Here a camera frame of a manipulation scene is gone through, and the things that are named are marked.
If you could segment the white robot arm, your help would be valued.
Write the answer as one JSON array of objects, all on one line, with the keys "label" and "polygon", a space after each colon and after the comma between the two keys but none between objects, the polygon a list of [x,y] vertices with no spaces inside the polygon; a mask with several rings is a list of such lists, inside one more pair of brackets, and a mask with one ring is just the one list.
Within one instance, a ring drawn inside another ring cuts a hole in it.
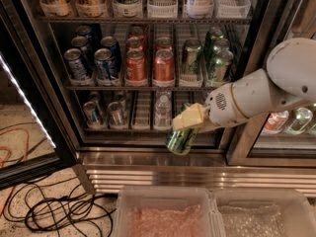
[{"label": "white robot arm", "polygon": [[278,44],[264,69],[211,91],[173,118],[172,128],[200,132],[234,127],[263,113],[289,111],[316,102],[316,40],[294,38]]}]

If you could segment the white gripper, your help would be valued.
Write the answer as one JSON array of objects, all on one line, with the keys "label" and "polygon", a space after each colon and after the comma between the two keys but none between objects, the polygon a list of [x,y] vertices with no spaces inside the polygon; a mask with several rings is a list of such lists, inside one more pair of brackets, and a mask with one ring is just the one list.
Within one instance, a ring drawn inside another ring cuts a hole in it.
[{"label": "white gripper", "polygon": [[[220,127],[233,127],[248,120],[237,105],[232,83],[211,91],[205,104],[208,108],[199,103],[187,107],[173,119],[173,129],[198,128],[199,133],[205,133]],[[208,117],[212,123],[206,123]]]}]

